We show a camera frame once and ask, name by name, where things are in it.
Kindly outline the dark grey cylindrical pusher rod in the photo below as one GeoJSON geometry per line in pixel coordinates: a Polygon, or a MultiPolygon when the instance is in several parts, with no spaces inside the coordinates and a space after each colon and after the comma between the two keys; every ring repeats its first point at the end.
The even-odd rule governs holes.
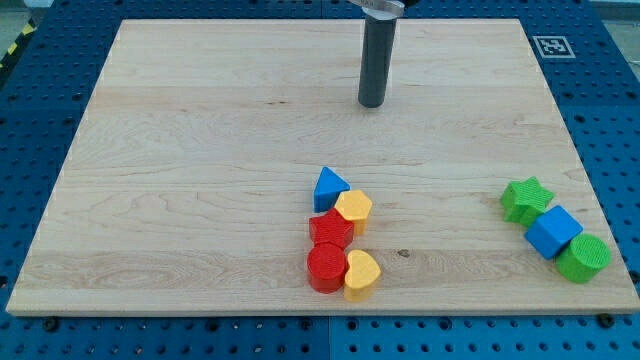
{"type": "Polygon", "coordinates": [[[365,17],[358,101],[366,108],[384,103],[396,23],[396,19],[365,17]]]}

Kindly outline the silver metal rod mount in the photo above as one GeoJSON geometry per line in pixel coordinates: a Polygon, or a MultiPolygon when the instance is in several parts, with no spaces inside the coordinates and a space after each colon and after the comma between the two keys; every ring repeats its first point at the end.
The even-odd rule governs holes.
{"type": "Polygon", "coordinates": [[[349,0],[367,16],[377,20],[394,20],[404,15],[405,4],[397,0],[349,0]]]}

